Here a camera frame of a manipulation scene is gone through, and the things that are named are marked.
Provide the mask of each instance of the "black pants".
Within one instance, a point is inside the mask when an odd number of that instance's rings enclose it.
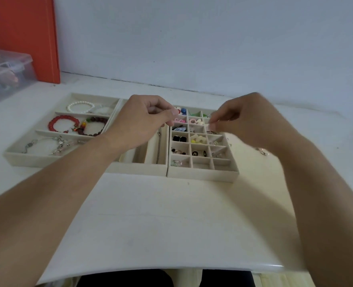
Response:
[[[82,276],[77,287],[94,286],[174,287],[171,277],[160,269],[130,270]],[[255,287],[249,271],[203,270],[199,287]]]

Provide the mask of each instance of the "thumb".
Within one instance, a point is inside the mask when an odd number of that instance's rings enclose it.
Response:
[[[164,123],[174,120],[178,116],[179,111],[177,109],[164,110],[158,114],[155,114],[155,120],[157,124],[163,125]]]
[[[227,132],[234,134],[234,131],[236,131],[236,121],[218,121],[210,124],[209,129],[214,132]]]

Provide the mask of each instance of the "white table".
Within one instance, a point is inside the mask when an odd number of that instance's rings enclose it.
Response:
[[[38,170],[11,167],[2,152],[69,92],[158,94],[174,104],[207,109],[229,99],[66,73],[62,82],[36,83],[0,103],[0,194]],[[353,124],[335,113],[277,108],[353,188]],[[240,170],[234,184],[105,173],[39,282],[153,267],[304,270],[278,160],[231,140]]]

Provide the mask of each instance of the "forearm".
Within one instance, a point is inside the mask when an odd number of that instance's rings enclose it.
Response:
[[[34,286],[80,206],[120,154],[103,135],[0,196],[0,286]]]
[[[352,286],[353,191],[307,139],[295,139],[278,157],[314,282]]]

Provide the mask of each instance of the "hand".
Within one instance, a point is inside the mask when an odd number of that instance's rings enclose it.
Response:
[[[160,96],[133,95],[122,107],[105,136],[121,152],[140,146],[167,124],[174,125],[179,111]]]
[[[211,115],[210,130],[236,135],[244,143],[274,153],[300,137],[295,128],[258,92],[226,101]]]

